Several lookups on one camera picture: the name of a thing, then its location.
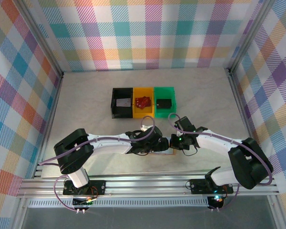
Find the black credit card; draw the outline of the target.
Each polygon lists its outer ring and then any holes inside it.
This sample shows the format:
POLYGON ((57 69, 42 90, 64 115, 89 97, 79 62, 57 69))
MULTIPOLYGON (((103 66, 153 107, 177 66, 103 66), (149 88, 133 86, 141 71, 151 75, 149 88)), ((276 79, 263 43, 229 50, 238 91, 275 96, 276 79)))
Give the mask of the black credit card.
POLYGON ((170 109, 172 107, 171 99, 157 99, 156 108, 157 109, 170 109))

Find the silver credit card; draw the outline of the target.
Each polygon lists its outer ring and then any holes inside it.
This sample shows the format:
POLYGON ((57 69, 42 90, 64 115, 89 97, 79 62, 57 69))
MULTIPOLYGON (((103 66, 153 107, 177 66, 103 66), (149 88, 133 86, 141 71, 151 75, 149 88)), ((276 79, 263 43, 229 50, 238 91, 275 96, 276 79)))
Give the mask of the silver credit card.
POLYGON ((132 106, 132 100, 131 100, 131 98, 116 99, 116 106, 117 107, 131 107, 132 106))

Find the aluminium side rail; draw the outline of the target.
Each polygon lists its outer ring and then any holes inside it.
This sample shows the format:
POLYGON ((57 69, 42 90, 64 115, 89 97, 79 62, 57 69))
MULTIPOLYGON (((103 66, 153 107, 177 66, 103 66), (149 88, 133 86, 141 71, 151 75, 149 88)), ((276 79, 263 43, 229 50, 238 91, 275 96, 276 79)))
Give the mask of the aluminium side rail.
POLYGON ((261 156, 263 154, 259 155, 258 153, 262 153, 263 151, 260 149, 257 142, 251 138, 252 133, 249 129, 248 119, 245 116, 245 110, 241 103, 240 94, 237 91, 236 84, 234 82, 233 77, 231 76, 228 69, 225 69, 225 72, 227 74, 228 81, 230 83, 232 93, 238 108, 238 111, 240 113, 243 125, 246 129, 246 132, 248 133, 249 137, 245 140, 235 140, 237 147, 236 150, 233 150, 233 162, 236 162, 237 171, 244 171, 245 173, 254 173, 254 174, 260 174, 266 173, 267 170, 265 169, 264 165, 260 162, 261 156))
POLYGON ((42 140, 38 155, 37 155, 37 161, 36 161, 36 166, 35 166, 35 171, 33 172, 32 178, 37 178, 41 179, 43 178, 43 171, 45 169, 45 165, 40 165, 40 162, 44 161, 45 159, 50 158, 51 156, 54 156, 53 150, 51 149, 51 132, 52 132, 52 127, 55 119, 55 114, 57 110, 57 105, 61 93, 61 88, 63 85, 63 80, 64 80, 64 75, 59 79, 58 81, 58 88, 55 94, 55 97, 53 99, 53 104, 52 104, 52 109, 49 115, 49 120, 45 128, 45 135, 42 140))

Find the black plastic bin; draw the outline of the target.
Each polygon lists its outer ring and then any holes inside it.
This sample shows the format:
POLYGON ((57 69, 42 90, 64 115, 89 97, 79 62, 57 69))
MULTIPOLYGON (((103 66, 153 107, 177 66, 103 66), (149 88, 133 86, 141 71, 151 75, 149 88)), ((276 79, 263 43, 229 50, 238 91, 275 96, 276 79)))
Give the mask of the black plastic bin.
POLYGON ((133 88, 113 88, 111 98, 112 118, 133 118, 133 88), (131 98, 131 107, 117 107, 116 99, 131 98))

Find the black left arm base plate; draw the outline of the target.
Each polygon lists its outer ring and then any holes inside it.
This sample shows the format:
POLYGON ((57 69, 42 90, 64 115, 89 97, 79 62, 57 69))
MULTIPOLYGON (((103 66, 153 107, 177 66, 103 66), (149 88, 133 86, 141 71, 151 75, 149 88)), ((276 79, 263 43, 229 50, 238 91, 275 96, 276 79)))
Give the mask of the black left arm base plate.
POLYGON ((106 189, 105 180, 90 180, 83 187, 75 187, 71 180, 64 182, 63 195, 65 196, 99 196, 104 195, 106 189))

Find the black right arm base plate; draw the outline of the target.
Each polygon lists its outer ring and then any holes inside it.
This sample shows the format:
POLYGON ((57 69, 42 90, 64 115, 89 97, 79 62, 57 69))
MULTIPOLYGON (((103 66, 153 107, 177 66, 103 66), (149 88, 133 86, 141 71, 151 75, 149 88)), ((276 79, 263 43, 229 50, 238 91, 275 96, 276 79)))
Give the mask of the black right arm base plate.
POLYGON ((233 194, 233 187, 229 185, 218 186, 209 179, 190 179, 192 194, 233 194))

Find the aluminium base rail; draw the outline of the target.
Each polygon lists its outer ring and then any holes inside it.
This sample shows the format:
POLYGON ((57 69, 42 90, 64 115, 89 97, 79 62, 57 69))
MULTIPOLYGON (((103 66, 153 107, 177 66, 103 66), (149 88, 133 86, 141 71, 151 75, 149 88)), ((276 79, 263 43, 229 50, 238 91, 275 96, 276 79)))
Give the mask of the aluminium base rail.
MULTIPOLYGON (((90 176, 92 180, 105 180, 104 198, 155 198, 189 197, 191 191, 185 186, 190 179, 202 179, 206 171, 195 173, 138 173, 90 176)), ((18 198, 53 198, 55 177, 23 180, 18 198)))

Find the yellow plastic bin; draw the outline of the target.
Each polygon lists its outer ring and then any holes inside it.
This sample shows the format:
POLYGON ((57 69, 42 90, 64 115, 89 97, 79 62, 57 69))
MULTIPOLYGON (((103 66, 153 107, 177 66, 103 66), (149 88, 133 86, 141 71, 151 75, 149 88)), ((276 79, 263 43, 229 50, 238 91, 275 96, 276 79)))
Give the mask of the yellow plastic bin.
POLYGON ((146 115, 154 117, 154 88, 153 87, 134 87, 133 88, 133 118, 143 118, 146 115), (137 98, 149 97, 150 106, 141 109, 136 105, 137 98))

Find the aluminium frame post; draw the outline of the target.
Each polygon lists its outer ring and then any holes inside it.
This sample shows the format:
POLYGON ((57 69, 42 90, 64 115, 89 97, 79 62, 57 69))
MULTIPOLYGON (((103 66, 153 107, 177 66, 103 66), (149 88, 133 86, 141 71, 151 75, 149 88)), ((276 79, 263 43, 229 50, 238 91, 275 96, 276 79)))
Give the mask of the aluminium frame post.
POLYGON ((20 14, 23 16, 26 21, 31 33, 34 35, 37 43, 41 46, 41 49, 44 51, 45 56, 48 58, 49 63, 55 69, 56 73, 62 79, 64 72, 59 66, 58 61, 56 60, 53 52, 51 51, 48 43, 46 42, 45 37, 43 36, 38 24, 36 23, 33 15, 30 13, 29 8, 26 6, 24 0, 12 0, 20 14))
POLYGON ((253 39, 256 37, 262 23, 267 17, 275 1, 276 0, 263 0, 259 11, 256 11, 256 16, 252 21, 251 25, 248 29, 245 29, 247 33, 245 34, 242 43, 239 45, 239 49, 236 52, 235 57, 232 58, 232 62, 231 64, 229 64, 229 68, 227 68, 230 76, 236 73, 236 70, 239 67, 242 59, 244 58, 245 53, 253 42, 253 39))

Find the green plastic bin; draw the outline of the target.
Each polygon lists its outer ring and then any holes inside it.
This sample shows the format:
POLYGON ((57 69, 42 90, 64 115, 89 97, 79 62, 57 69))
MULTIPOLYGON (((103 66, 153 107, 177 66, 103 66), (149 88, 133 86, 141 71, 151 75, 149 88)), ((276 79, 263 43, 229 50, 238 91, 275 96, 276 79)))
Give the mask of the green plastic bin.
POLYGON ((154 115, 156 118, 167 118, 170 113, 175 113, 177 110, 177 103, 175 98, 175 91, 173 87, 154 87, 154 115), (157 109, 157 99, 171 99, 172 107, 170 109, 157 109))

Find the red VIP credit card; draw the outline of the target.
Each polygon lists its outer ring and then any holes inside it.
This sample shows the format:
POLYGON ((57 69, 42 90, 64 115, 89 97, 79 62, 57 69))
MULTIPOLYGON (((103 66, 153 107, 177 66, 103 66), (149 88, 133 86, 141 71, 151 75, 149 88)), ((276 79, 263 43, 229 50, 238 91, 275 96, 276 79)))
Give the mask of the red VIP credit card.
POLYGON ((148 103, 148 98, 145 96, 135 99, 135 105, 137 108, 144 109, 147 103, 148 103))

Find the small circuit board with LEDs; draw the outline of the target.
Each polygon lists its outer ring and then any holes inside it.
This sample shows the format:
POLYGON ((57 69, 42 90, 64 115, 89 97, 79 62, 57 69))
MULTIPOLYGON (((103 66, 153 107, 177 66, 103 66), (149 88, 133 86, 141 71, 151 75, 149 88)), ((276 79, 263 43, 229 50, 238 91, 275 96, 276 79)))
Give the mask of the small circuit board with LEDs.
POLYGON ((87 208, 91 206, 97 198, 83 197, 83 198, 73 198, 72 205, 75 208, 87 208))
POLYGON ((226 197, 224 196, 214 196, 211 198, 211 201, 212 201, 212 205, 214 207, 219 207, 221 208, 223 205, 224 205, 224 200, 226 199, 226 197))

